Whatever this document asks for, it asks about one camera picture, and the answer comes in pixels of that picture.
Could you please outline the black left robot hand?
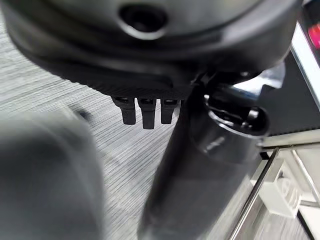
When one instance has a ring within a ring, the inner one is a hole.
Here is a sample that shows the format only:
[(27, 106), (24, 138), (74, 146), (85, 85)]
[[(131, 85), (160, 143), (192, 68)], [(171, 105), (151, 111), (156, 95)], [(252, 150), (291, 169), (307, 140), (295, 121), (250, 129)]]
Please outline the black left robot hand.
[(300, 0), (3, 0), (31, 62), (110, 96), (126, 125), (179, 117), (138, 225), (140, 240), (197, 240), (252, 170), (269, 133)]

